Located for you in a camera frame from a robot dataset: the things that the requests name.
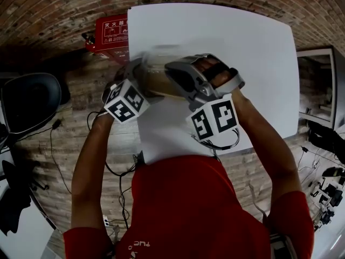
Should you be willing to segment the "tan rounded object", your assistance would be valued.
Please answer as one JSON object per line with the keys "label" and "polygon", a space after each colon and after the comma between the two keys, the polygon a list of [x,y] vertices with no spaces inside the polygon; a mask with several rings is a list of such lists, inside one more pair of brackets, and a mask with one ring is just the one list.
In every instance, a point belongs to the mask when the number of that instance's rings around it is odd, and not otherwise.
{"label": "tan rounded object", "polygon": [[177,88],[166,76],[164,65],[141,64],[143,88],[147,94],[184,100]]}

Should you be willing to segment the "pile of devices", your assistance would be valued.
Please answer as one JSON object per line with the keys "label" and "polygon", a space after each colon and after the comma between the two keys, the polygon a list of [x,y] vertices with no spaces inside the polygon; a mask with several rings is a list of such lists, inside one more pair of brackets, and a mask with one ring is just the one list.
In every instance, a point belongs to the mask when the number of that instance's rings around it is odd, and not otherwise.
{"label": "pile of devices", "polygon": [[323,171],[321,178],[308,185],[308,195],[319,209],[314,217],[314,231],[331,223],[338,207],[345,197],[345,168],[330,167]]}

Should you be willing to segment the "grey waist device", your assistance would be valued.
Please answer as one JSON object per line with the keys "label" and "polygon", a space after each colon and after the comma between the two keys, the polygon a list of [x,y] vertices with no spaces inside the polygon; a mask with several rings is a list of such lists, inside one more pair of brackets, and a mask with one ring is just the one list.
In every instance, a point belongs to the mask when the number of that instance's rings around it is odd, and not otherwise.
{"label": "grey waist device", "polygon": [[298,259],[288,236],[270,235],[271,259]]}

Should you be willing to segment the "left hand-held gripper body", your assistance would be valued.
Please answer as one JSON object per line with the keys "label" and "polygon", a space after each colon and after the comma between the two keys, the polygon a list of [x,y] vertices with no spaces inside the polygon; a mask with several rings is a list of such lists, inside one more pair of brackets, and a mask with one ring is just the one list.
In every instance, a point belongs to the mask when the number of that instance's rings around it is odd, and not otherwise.
{"label": "left hand-held gripper body", "polygon": [[126,78],[118,85],[108,83],[101,97],[105,112],[121,124],[137,119],[150,107],[135,79],[135,72],[140,69],[132,71],[130,63],[125,66]]}

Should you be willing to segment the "metal framed glass cabinet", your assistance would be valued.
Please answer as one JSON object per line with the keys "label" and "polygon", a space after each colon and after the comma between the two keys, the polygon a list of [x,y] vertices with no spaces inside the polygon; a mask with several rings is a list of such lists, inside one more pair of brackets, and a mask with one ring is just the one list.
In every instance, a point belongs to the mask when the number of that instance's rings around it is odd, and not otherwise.
{"label": "metal framed glass cabinet", "polygon": [[337,130],[345,124],[345,57],[332,46],[297,52],[299,118]]}

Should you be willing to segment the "red fire extinguisher box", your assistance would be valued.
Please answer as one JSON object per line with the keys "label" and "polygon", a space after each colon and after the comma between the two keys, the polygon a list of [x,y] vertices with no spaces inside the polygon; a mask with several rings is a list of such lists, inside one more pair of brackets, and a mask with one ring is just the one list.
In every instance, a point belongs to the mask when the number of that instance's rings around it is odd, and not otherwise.
{"label": "red fire extinguisher box", "polygon": [[83,33],[85,48],[98,56],[124,65],[129,61],[127,14],[97,19],[95,32]]}

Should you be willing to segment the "person's left hand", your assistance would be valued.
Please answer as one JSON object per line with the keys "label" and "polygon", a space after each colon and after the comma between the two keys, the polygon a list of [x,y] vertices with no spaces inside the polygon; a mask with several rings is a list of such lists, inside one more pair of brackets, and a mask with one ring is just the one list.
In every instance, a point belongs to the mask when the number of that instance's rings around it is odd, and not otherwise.
{"label": "person's left hand", "polygon": [[126,68],[126,66],[122,66],[117,70],[113,80],[114,84],[118,85],[126,78]]}

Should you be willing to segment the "person's left forearm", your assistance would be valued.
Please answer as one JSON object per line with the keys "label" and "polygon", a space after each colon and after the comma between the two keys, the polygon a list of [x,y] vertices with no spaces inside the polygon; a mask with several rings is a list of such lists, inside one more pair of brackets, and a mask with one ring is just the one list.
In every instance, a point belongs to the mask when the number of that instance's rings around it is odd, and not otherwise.
{"label": "person's left forearm", "polygon": [[100,200],[113,122],[109,114],[96,117],[79,154],[71,184],[72,228],[88,227],[106,232]]}

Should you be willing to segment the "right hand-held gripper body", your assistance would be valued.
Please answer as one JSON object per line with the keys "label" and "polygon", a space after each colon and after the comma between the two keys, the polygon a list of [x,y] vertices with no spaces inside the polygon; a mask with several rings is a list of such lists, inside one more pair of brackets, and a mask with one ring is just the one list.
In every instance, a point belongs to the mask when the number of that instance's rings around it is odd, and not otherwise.
{"label": "right hand-held gripper body", "polygon": [[[228,69],[234,77],[222,86],[214,88],[209,83],[213,75],[212,70],[201,73],[193,65],[203,57],[218,60],[219,63],[213,68]],[[194,98],[186,98],[192,112],[186,118],[192,129],[191,137],[207,148],[234,148],[240,141],[240,132],[231,92],[236,88],[241,89],[245,85],[244,80],[237,69],[228,67],[212,54],[187,56],[185,63],[191,64],[199,73],[197,94]]]}

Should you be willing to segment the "person in red shirt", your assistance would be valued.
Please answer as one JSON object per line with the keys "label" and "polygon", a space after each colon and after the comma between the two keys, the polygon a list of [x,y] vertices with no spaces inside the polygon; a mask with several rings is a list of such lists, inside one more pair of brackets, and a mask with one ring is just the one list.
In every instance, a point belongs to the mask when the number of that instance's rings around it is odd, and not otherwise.
{"label": "person in red shirt", "polygon": [[224,167],[180,156],[138,167],[132,223],[118,244],[95,228],[64,234],[66,259],[271,259],[270,235],[288,236],[298,259],[311,259],[314,228],[306,196],[291,192],[261,223],[243,210]]}

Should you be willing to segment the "black office chair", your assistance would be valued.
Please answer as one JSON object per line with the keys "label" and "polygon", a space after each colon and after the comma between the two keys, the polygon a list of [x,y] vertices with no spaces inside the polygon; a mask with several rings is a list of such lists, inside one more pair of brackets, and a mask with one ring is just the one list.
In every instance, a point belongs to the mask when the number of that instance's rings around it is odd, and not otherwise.
{"label": "black office chair", "polygon": [[45,126],[55,115],[62,98],[58,79],[49,73],[26,74],[1,88],[1,107],[12,145],[26,134]]}

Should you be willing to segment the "white desk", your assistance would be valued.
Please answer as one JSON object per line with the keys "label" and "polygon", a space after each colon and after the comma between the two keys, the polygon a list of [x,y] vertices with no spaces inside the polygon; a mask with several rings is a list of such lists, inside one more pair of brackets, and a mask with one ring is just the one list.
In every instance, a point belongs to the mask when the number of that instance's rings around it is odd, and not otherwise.
{"label": "white desk", "polygon": [[8,259],[41,259],[55,230],[30,188],[16,192],[0,181],[0,251]]}

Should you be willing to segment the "black bag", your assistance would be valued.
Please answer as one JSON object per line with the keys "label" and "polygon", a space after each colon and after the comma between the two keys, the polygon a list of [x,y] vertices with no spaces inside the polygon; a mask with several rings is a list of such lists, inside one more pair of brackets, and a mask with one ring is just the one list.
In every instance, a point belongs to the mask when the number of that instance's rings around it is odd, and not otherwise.
{"label": "black bag", "polygon": [[345,164],[345,139],[342,139],[333,129],[309,121],[308,141],[314,146],[334,153]]}

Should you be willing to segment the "person's right forearm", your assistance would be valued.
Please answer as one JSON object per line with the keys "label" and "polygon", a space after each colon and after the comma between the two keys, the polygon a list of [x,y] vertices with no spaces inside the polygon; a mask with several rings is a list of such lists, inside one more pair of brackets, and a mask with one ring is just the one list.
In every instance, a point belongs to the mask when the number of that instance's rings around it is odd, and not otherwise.
{"label": "person's right forearm", "polygon": [[258,112],[239,88],[232,100],[240,126],[248,135],[265,171],[272,181],[271,201],[290,192],[301,192],[301,183],[293,154],[283,138]]}

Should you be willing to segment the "white table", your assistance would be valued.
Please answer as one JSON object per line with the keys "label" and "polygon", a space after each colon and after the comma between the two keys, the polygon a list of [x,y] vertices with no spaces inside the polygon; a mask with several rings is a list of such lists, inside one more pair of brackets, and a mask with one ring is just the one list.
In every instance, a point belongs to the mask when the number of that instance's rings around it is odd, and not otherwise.
{"label": "white table", "polygon": [[[293,136],[299,119],[299,71],[291,28],[274,19],[224,6],[168,3],[128,11],[131,58],[158,45],[181,55],[212,53],[245,81],[242,93],[282,138]],[[179,155],[211,155],[195,141],[185,100],[164,98],[137,120],[146,163]]]}

